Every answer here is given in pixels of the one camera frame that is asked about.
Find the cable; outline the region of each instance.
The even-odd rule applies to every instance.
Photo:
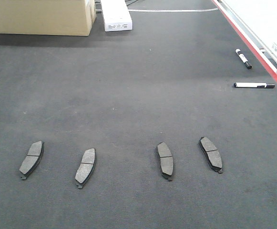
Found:
[[[137,1],[139,1],[139,0],[135,0],[133,2],[130,2],[129,4],[127,4],[127,6],[132,5],[133,3],[136,3]]]

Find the gray carpet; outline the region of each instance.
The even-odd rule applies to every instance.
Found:
[[[277,87],[232,87],[274,81],[221,13],[132,12],[132,31],[108,33],[97,16],[89,37],[0,35],[0,229],[277,229]],[[202,136],[223,174],[207,164]],[[22,181],[39,140],[43,159]],[[172,182],[154,152],[162,141]],[[78,189],[92,147],[95,171]]]

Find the black and white marker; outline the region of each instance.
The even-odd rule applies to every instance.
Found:
[[[251,69],[252,66],[250,65],[250,63],[248,62],[247,58],[243,55],[243,53],[241,52],[240,49],[236,49],[236,53],[237,55],[240,57],[240,59],[242,60],[242,62],[245,64],[247,69]]]
[[[274,83],[234,83],[234,87],[274,88]]]

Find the brake pad friction material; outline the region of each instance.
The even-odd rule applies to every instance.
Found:
[[[77,170],[75,180],[78,188],[83,188],[94,171],[96,162],[96,149],[88,149],[84,152],[81,164]]]
[[[21,179],[26,180],[40,163],[44,151],[44,142],[39,141],[31,145],[27,156],[20,166]]]
[[[222,158],[216,146],[207,137],[202,137],[199,141],[199,145],[204,152],[211,169],[215,172],[223,173]]]
[[[170,149],[165,142],[161,142],[156,147],[156,152],[160,161],[160,170],[162,176],[169,181],[172,181],[173,175],[173,157]]]

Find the white box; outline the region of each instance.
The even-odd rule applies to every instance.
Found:
[[[0,33],[88,36],[94,0],[0,0]]]
[[[132,18],[124,0],[101,0],[105,31],[132,29]]]

